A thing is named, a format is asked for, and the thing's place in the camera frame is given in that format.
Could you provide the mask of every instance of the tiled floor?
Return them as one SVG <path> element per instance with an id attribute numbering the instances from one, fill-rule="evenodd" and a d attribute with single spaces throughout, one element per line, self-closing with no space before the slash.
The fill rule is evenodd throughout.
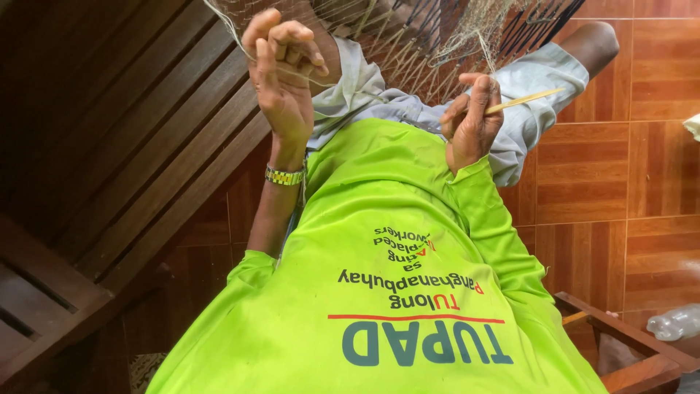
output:
<path id="1" fill-rule="evenodd" d="M 696 19 L 669 19 L 687 15 Z M 562 34 L 605 20 L 620 56 L 501 192 L 528 249 L 550 267 L 547 289 L 643 329 L 651 315 L 700 302 L 700 143 L 680 124 L 700 113 L 700 1 L 587 0 L 576 18 Z M 248 172 L 167 259 L 169 287 L 95 336 L 91 381 L 128 379 L 130 361 L 169 351 L 224 286 L 245 250 L 268 149 L 253 152 Z M 590 331 L 572 336 L 594 360 Z"/>

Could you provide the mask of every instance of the wrist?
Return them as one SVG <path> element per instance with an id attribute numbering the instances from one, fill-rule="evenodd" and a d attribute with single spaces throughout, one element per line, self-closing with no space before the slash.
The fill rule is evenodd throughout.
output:
<path id="1" fill-rule="evenodd" d="M 283 172 L 301 171 L 306 156 L 306 144 L 272 138 L 269 166 Z"/>

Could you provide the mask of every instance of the red line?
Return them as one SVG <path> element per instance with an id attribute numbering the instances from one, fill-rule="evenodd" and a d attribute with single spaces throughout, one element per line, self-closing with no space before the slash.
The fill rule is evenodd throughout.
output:
<path id="1" fill-rule="evenodd" d="M 354 319 L 354 320 L 385 320 L 389 322 L 405 321 L 405 320 L 421 320 L 421 319 L 456 319 L 464 322 L 479 322 L 479 323 L 496 323 L 505 324 L 504 320 L 499 319 L 479 319 L 467 318 L 458 315 L 416 315 L 416 316 L 377 316 L 377 315 L 328 315 L 329 319 Z"/>

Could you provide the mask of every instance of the knee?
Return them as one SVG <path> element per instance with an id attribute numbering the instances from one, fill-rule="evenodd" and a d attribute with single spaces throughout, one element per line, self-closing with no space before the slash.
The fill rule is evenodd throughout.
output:
<path id="1" fill-rule="evenodd" d="M 620 43 L 617 41 L 615 29 L 605 22 L 593 22 L 584 26 L 590 29 L 592 36 L 595 36 L 594 42 L 598 46 L 601 55 L 612 60 L 620 52 Z"/>

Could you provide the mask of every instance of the wristwatch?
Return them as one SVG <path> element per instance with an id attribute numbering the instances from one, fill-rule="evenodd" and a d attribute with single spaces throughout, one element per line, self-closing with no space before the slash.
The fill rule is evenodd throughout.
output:
<path id="1" fill-rule="evenodd" d="M 301 170 L 297 172 L 284 172 L 273 170 L 270 166 L 267 166 L 265 171 L 265 179 L 276 184 L 283 184 L 286 186 L 294 186 L 300 184 L 304 180 L 306 174 L 306 166 L 302 167 Z"/>

